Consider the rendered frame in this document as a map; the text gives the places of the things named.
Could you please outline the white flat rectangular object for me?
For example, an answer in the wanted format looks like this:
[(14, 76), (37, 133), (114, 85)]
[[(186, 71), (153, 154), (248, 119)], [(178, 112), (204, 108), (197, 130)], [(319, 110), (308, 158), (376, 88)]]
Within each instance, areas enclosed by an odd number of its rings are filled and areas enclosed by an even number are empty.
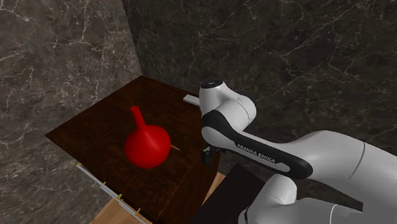
[(184, 96), (183, 100), (185, 102), (187, 102), (187, 103), (192, 104), (192, 105), (200, 106), (200, 102), (199, 102), (199, 98), (198, 97), (195, 97), (195, 96), (187, 94), (187, 95)]

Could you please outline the dark wooden cabinet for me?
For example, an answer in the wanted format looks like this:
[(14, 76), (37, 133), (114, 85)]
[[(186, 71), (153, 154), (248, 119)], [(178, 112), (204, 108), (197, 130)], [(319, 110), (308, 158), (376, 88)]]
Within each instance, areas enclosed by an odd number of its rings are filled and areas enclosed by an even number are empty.
[[(140, 76), (47, 136), (152, 224), (188, 224), (216, 177), (219, 160), (214, 158), (211, 167), (201, 161), (201, 112), (183, 100), (185, 95)], [(132, 106), (139, 107), (148, 125), (163, 127), (180, 149), (171, 149), (156, 168), (134, 166), (125, 155), (125, 140), (136, 129)]]

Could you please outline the silver rail with yellow brackets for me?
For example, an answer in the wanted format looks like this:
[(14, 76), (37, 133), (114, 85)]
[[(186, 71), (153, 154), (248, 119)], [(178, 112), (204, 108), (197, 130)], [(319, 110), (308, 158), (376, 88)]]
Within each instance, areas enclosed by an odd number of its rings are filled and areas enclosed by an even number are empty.
[(126, 202), (123, 201), (122, 199), (122, 194), (117, 195), (114, 191), (112, 191), (108, 186), (106, 186), (106, 182), (102, 182), (100, 180), (98, 180), (92, 173), (90, 173), (89, 171), (87, 171), (81, 163), (77, 163), (76, 164), (76, 168), (78, 168), (80, 171), (82, 171), (83, 173), (85, 173), (90, 179), (92, 179), (93, 181), (95, 181), (100, 189), (102, 189), (104, 192), (106, 192), (112, 199), (114, 199), (122, 208), (124, 208), (124, 210), (126, 210), (126, 212), (128, 212), (129, 214), (131, 214), (134, 218), (136, 218), (138, 220), (138, 222), (140, 224), (147, 224), (143, 218), (139, 217), (139, 212), (141, 209), (138, 209), (137, 211), (130, 208)]

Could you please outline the red round vase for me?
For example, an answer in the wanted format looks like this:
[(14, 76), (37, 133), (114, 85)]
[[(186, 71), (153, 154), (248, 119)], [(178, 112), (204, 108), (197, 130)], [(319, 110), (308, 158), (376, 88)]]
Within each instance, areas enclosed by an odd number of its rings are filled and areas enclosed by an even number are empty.
[(128, 160), (143, 169), (152, 169), (168, 157), (171, 139), (167, 131), (158, 125), (147, 125), (138, 106), (130, 108), (136, 130), (125, 140)]

